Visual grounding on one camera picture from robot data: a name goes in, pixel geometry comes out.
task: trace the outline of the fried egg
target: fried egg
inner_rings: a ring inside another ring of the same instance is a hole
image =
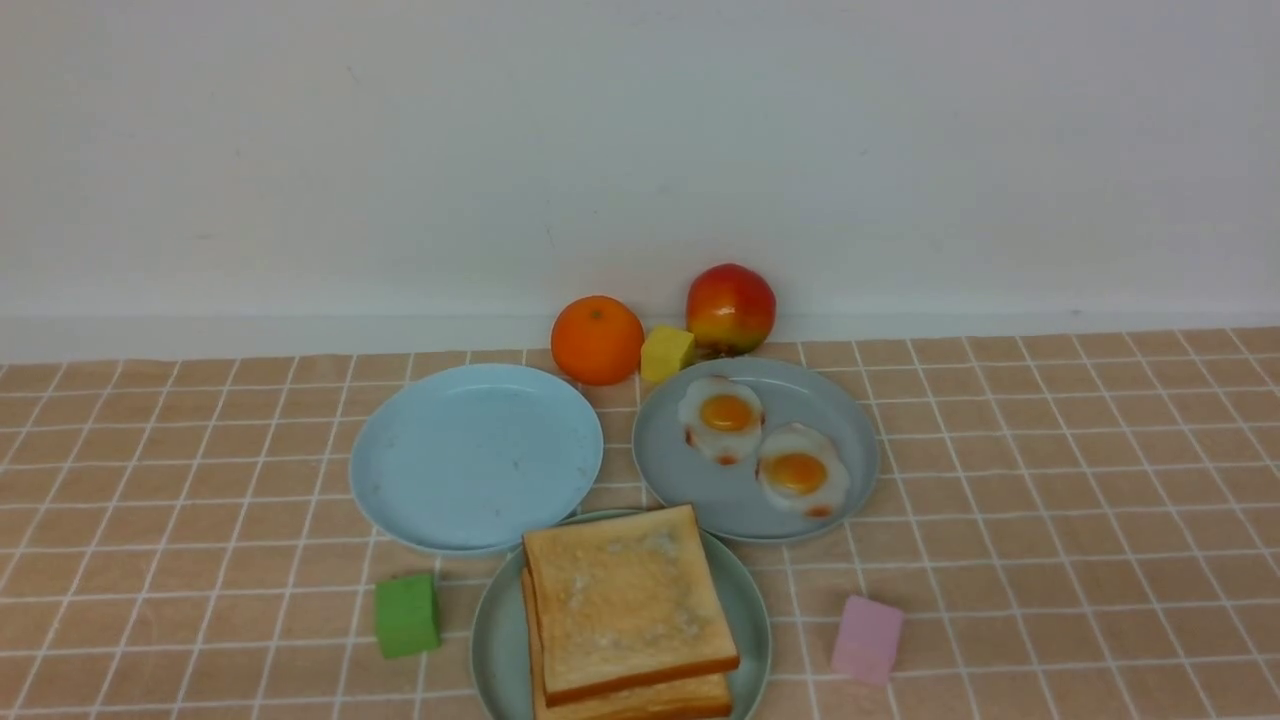
[[[823,519],[844,507],[849,470],[827,436],[788,423],[764,438],[759,455],[755,479],[778,510]]]
[[[689,383],[676,405],[685,442],[708,460],[733,465],[755,451],[764,428],[764,407],[755,392],[709,375]]]

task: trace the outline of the plate rim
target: plate rim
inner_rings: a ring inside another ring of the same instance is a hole
[[[416,379],[416,380],[413,380],[411,383],[406,383],[404,387],[399,388],[398,391],[396,391],[394,393],[392,393],[390,397],[388,397],[387,400],[384,400],[381,402],[381,405],[379,405],[378,409],[375,409],[372,411],[372,414],[369,415],[369,418],[365,418],[364,424],[360,425],[360,432],[356,433],[356,439],[351,443],[351,455],[347,456],[348,457],[348,462],[347,462],[347,487],[351,491],[352,500],[356,502],[356,507],[360,509],[360,514],[365,516],[365,520],[370,525],[372,525],[372,528],[378,533],[381,533],[384,537],[387,537],[387,538],[389,538],[389,539],[392,539],[394,542],[398,542],[399,544],[403,544],[404,547],[410,547],[412,550],[416,550],[419,552],[430,552],[433,555],[438,555],[438,556],[442,556],[442,557],[484,557],[484,556],[492,556],[492,555],[499,555],[499,553],[511,552],[512,550],[515,550],[516,547],[518,547],[524,542],[520,537],[517,537],[515,541],[508,542],[508,543],[503,543],[503,544],[495,544],[495,546],[488,546],[488,547],[461,548],[461,550],[460,548],[431,547],[429,544],[416,543],[416,542],[410,541],[408,538],[401,537],[398,533],[390,532],[381,523],[379,523],[378,520],[375,520],[374,515],[370,512],[369,507],[366,507],[365,502],[361,501],[360,493],[356,492],[356,482],[357,482],[356,480],[356,464],[353,462],[353,460],[356,457],[356,450],[360,448],[360,446],[361,446],[362,442],[365,442],[365,437],[366,437],[365,433],[369,429],[369,425],[372,424],[374,419],[378,418],[379,414],[384,413],[385,409],[397,397],[401,397],[402,395],[410,392],[412,388],[422,386],[422,384],[428,384],[428,383],[431,383],[431,382],[439,382],[439,378],[447,377],[447,375],[451,375],[451,374],[470,373],[470,372],[474,372],[474,369],[485,369],[485,370],[490,370],[490,372],[495,370],[495,369],[503,369],[503,370],[516,372],[516,373],[521,373],[521,374],[526,374],[526,375],[531,375],[531,377],[545,377],[545,378],[549,378],[552,380],[556,380],[561,386],[566,387],[567,389],[570,389],[572,392],[572,396],[576,396],[577,400],[581,401],[581,406],[585,407],[586,410],[589,410],[590,415],[595,418],[595,421],[590,424],[590,428],[594,429],[591,446],[596,450],[596,452],[595,452],[595,455],[596,455],[595,469],[591,473],[591,482],[585,483],[585,486],[584,486],[585,489],[582,491],[581,496],[577,497],[577,501],[573,505],[571,505],[564,511],[564,515],[562,515],[561,519],[557,520],[556,523],[552,523],[550,525],[547,525],[547,527],[558,525],[559,523],[563,523],[566,519],[573,516],[573,511],[582,503],[582,500],[588,496],[588,493],[591,492],[591,488],[595,487],[595,480],[599,478],[600,469],[604,466],[604,427],[600,424],[600,415],[599,415],[599,413],[596,413],[595,407],[591,406],[591,402],[586,398],[586,396],[584,396],[581,392],[579,392],[579,389],[576,387],[573,387],[572,384],[570,384],[568,382],[566,382],[563,378],[559,378],[559,377],[557,377],[557,375],[554,375],[552,373],[548,373],[545,370],[540,370],[538,368],[530,368],[529,365],[516,365],[513,363],[472,363],[472,364],[467,364],[467,365],[456,365],[453,368],[447,368],[447,369],[440,370],[438,373],[431,373],[430,375],[426,375],[425,378],[419,378],[419,379]]]
[[[822,373],[814,372],[814,370],[812,370],[809,368],[805,368],[804,365],[797,365],[795,363],[787,363],[786,360],[777,360],[777,359],[773,359],[773,357],[754,357],[754,356],[749,356],[748,355],[748,356],[739,356],[739,357],[717,357],[717,359],[713,359],[713,360],[705,360],[703,363],[696,363],[694,365],[690,365],[689,368],[685,368],[684,370],[676,373],[675,375],[672,375],[671,378],[668,378],[667,380],[664,380],[663,384],[669,383],[671,380],[675,380],[676,378],[678,378],[678,377],[689,373],[690,370],[692,370],[695,368],[704,368],[707,365],[713,365],[713,364],[732,364],[732,363],[740,363],[742,360],[749,360],[751,363],[758,363],[758,364],[764,365],[764,366],[774,366],[774,368],[782,366],[782,368],[787,368],[787,370],[800,370],[801,373],[806,373],[806,374],[812,375],[815,379],[815,382],[818,382],[819,384],[827,384],[827,386],[829,386],[829,388],[832,391],[838,392],[838,393],[844,395],[845,397],[847,397],[849,401],[852,402],[854,409],[858,410],[858,416],[861,418],[863,423],[865,423],[867,430],[868,430],[869,437],[872,439],[872,447],[873,447],[874,452],[872,454],[873,459],[872,459],[870,484],[868,487],[867,495],[861,498],[861,501],[856,502],[852,507],[849,509],[849,511],[846,511],[845,514],[840,515],[837,519],[833,519],[831,523],[824,524],[824,525],[819,525],[819,527],[817,527],[817,528],[814,528],[812,530],[794,533],[794,534],[783,536],[783,537],[758,537],[758,536],[737,536],[737,534],[733,534],[733,533],[726,533],[726,532],[722,532],[722,530],[714,530],[714,529],[708,528],[708,527],[701,525],[701,524],[699,524],[699,527],[701,529],[707,530],[708,533],[716,536],[717,538],[721,538],[721,539],[728,539],[728,541],[741,542],[741,543],[749,543],[749,544],[773,544],[773,546],[788,544],[788,543],[794,543],[794,542],[813,539],[815,537],[824,536],[824,534],[827,534],[829,532],[833,532],[833,530],[838,529],[844,523],[849,521],[850,518],[858,515],[858,512],[860,512],[861,509],[867,506],[867,502],[870,500],[872,495],[876,493],[876,486],[879,484],[879,475],[881,475],[881,470],[883,469],[883,459],[881,457],[881,447],[879,447],[879,439],[881,438],[879,438],[879,436],[876,434],[876,424],[872,423],[870,418],[867,415],[867,410],[863,409],[861,401],[859,401],[856,397],[854,397],[852,395],[850,395],[849,391],[846,391],[845,388],[840,387],[838,384],[836,384],[831,379],[824,378],[822,375]],[[654,388],[653,392],[650,392],[649,396],[645,397],[644,402],[640,404],[640,407],[636,409],[636,419],[635,419],[635,423],[632,423],[632,425],[631,425],[631,461],[635,464],[636,471],[640,474],[640,482],[644,483],[645,489],[648,489],[649,492],[652,492],[653,496],[658,500],[658,502],[663,503],[663,506],[669,506],[667,503],[667,501],[662,497],[662,495],[657,489],[654,489],[653,483],[649,482],[649,477],[645,475],[644,466],[640,465],[640,452],[639,452],[637,445],[636,445],[636,432],[640,428],[640,415],[644,413],[645,406],[648,406],[653,401],[654,395],[657,395],[660,391],[660,388],[662,388],[662,386],[658,386],[657,388]]]
[[[639,515],[641,512],[652,512],[652,510],[637,510],[634,507],[609,507],[605,510],[593,510],[590,512],[580,512],[571,518],[566,518],[553,527],[572,525],[577,523],[590,523],[593,520],[607,520],[609,518],[623,518],[627,515]],[[719,546],[721,550],[723,550],[726,553],[728,553],[731,559],[733,559],[733,564],[739,570],[742,571],[742,575],[748,579],[748,583],[750,583],[751,591],[754,591],[750,596],[753,600],[751,603],[753,609],[758,610],[759,611],[758,616],[764,619],[764,626],[767,630],[764,633],[764,650],[765,650],[764,673],[763,673],[764,679],[760,683],[760,687],[755,689],[755,697],[751,700],[750,707],[748,707],[746,710],[746,715],[742,716],[742,720],[751,720],[751,717],[755,716],[755,712],[760,708],[760,702],[764,700],[764,689],[769,684],[769,674],[773,671],[773,619],[769,616],[769,609],[765,607],[764,605],[764,596],[760,593],[760,585],[755,582],[755,575],[753,575],[750,568],[748,568],[746,564],[742,562],[742,559],[739,557],[737,553],[732,551],[732,548],[724,544],[724,542],[721,538],[716,537],[713,533],[708,532],[701,525],[698,527],[698,533],[704,541],[710,541],[714,544]],[[480,593],[480,600],[479,602],[476,602],[475,614],[471,616],[471,637],[470,641],[467,642],[467,652],[470,657],[467,659],[467,665],[471,671],[471,687],[472,689],[475,689],[476,696],[480,697],[480,706],[484,708],[485,716],[489,717],[489,720],[506,720],[506,719],[499,719],[493,714],[493,710],[489,707],[489,702],[485,698],[485,694],[480,692],[480,683],[476,680],[477,676],[476,626],[479,626],[480,615],[484,611],[485,603],[489,602],[489,596],[493,592],[494,583],[497,582],[498,575],[502,574],[504,570],[507,570],[507,565],[517,561],[517,559],[520,561],[525,561],[518,548],[512,551],[509,555],[507,555],[506,559],[503,559],[502,565],[499,565],[498,569],[494,570],[493,577],[489,578],[489,582],[484,587],[484,592]]]

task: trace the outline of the toast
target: toast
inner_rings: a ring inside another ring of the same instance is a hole
[[[530,532],[525,553],[548,707],[737,669],[692,506]]]
[[[543,643],[538,637],[538,603],[525,569],[520,575],[529,620],[529,666],[534,687],[534,720],[707,720],[733,712],[724,675],[703,675],[547,707],[543,692]]]

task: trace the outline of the apple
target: apple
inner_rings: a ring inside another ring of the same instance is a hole
[[[746,355],[769,337],[777,319],[773,288],[758,273],[726,263],[694,278],[685,302],[685,329],[703,355]]]

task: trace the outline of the orange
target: orange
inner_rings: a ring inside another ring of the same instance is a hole
[[[570,302],[552,325],[552,359],[588,386],[611,386],[640,366],[644,325],[626,305],[593,295]]]

